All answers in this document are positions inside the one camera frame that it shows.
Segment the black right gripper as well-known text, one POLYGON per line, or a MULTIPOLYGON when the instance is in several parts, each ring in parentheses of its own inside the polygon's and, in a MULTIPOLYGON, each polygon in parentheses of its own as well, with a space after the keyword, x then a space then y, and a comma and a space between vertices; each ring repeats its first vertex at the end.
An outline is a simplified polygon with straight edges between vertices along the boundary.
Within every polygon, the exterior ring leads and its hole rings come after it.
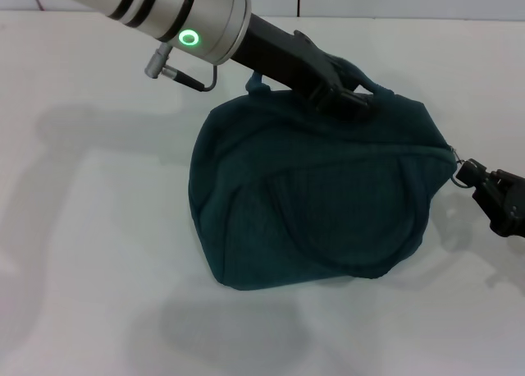
POLYGON ((524 178, 487 168, 474 159, 464 160, 455 185, 475 188, 472 198, 491 220, 491 230, 502 237, 524 237, 524 178))

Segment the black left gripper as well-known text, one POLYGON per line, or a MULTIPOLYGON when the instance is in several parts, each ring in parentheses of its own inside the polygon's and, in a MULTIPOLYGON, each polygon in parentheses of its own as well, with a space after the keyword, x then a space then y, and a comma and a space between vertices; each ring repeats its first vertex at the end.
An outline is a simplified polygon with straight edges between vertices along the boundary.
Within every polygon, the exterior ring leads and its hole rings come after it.
POLYGON ((373 94, 343 89, 357 84, 356 66, 327 56, 297 30, 289 34, 253 14, 232 60, 314 102, 324 117, 348 123, 372 117, 373 94))

